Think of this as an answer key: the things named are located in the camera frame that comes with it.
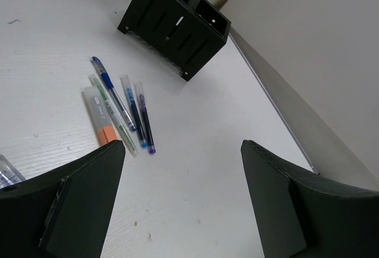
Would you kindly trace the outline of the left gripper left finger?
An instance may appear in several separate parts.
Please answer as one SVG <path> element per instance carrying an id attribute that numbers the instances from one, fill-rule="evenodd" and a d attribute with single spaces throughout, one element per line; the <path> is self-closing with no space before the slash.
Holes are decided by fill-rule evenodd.
<path id="1" fill-rule="evenodd" d="M 126 155 L 114 140 L 1 189 L 1 257 L 100 257 Z"/>

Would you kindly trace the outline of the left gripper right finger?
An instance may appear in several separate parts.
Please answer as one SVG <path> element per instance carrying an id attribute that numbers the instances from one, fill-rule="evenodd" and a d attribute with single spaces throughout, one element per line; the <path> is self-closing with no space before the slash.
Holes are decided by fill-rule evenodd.
<path id="1" fill-rule="evenodd" d="M 326 179 L 252 140 L 241 146 L 265 257 L 377 257 L 378 192 Z"/>

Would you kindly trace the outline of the black two-compartment pen holder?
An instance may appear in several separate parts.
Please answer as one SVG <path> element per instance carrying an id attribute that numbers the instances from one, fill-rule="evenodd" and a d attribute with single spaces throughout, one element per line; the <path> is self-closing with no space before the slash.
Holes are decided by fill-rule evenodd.
<path id="1" fill-rule="evenodd" d="M 230 27 L 208 0 L 131 0 L 118 30 L 139 36 L 189 81 L 227 43 Z"/>

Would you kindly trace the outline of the blue cap glue bottle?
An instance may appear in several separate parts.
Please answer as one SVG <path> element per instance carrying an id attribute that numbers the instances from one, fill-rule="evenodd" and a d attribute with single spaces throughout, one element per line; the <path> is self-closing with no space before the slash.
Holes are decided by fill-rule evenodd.
<path id="1" fill-rule="evenodd" d="M 2 154 L 0 155 L 0 173 L 1 189 L 26 180 L 26 178 Z"/>

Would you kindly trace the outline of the orange cap highlighter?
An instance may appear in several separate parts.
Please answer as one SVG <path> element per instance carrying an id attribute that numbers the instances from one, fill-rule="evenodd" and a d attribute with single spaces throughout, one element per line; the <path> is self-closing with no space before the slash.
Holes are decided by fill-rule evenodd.
<path id="1" fill-rule="evenodd" d="M 83 98 L 100 145 L 103 146 L 113 140 L 117 140 L 118 137 L 99 89 L 95 86 L 85 87 L 83 89 Z"/>

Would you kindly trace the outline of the green clear pen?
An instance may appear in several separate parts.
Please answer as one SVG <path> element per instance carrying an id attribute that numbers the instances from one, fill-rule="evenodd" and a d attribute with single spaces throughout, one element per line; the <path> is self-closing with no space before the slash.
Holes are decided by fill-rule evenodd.
<path id="1" fill-rule="evenodd" d="M 104 88 L 102 87 L 99 80 L 97 79 L 97 77 L 94 74 L 90 75 L 88 78 L 89 78 L 90 83 L 99 90 L 99 92 L 100 92 L 100 94 L 104 100 L 106 109 L 107 109 L 114 125 L 116 126 L 118 133 L 120 134 L 122 140 L 124 141 L 124 144 L 126 145 L 128 151 L 130 152 L 131 156 L 133 158 L 137 157 L 138 152 L 137 152 L 137 148 L 134 144 L 134 141 L 132 140 L 129 132 L 126 129 L 126 126 L 124 125 L 122 117 L 116 111 L 116 108 L 113 105 L 110 98 L 108 97 L 106 91 L 104 90 Z"/>

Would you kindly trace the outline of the purple gel pen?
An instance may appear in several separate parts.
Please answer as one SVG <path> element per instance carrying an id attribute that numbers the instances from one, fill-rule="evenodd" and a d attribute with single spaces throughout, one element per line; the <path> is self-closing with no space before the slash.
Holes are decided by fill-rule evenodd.
<path id="1" fill-rule="evenodd" d="M 146 133 L 147 150 L 149 154 L 155 154 L 156 149 L 155 149 L 155 144 L 153 141 L 152 129 L 150 126 L 150 121 L 149 121 L 149 116 L 148 116 L 147 106 L 146 106 L 146 97 L 143 91 L 142 83 L 135 82 L 134 88 L 136 90 L 137 101 L 139 103 L 139 108 L 140 108 L 140 112 L 143 119 L 144 130 Z"/>

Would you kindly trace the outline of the light blue gel pen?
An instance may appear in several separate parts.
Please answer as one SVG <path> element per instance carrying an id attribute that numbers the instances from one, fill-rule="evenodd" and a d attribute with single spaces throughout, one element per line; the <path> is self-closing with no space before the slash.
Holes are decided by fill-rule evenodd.
<path id="1" fill-rule="evenodd" d="M 139 112 L 137 109 L 137 103 L 134 97 L 133 90 L 131 88 L 131 83 L 129 81 L 128 75 L 121 75 L 120 77 L 121 84 L 123 87 L 124 94 L 126 96 L 126 99 L 128 100 L 129 107 L 131 114 L 134 119 L 134 123 L 136 126 L 136 131 L 137 131 L 137 136 L 139 138 L 139 143 L 142 148 L 147 148 L 147 140 L 146 140 L 146 135 L 142 126 L 142 122 L 139 116 Z"/>

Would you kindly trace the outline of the dark blue ballpoint pen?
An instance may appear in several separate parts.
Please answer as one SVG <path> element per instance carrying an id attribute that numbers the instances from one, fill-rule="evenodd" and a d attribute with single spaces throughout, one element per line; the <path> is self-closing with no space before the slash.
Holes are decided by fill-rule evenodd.
<path id="1" fill-rule="evenodd" d="M 91 61 L 95 66 L 95 70 L 97 71 L 98 76 L 101 78 L 104 86 L 106 87 L 107 91 L 110 93 L 113 101 L 115 102 L 116 107 L 118 108 L 127 128 L 130 131 L 135 132 L 137 130 L 136 125 L 135 125 L 130 113 L 127 111 L 126 106 L 123 104 L 120 96 L 118 95 L 118 93 L 117 93 L 117 91 L 116 91 L 116 89 L 112 83 L 112 80 L 111 80 L 108 72 L 106 71 L 104 65 L 102 64 L 100 59 L 95 57 L 95 56 L 91 57 Z"/>

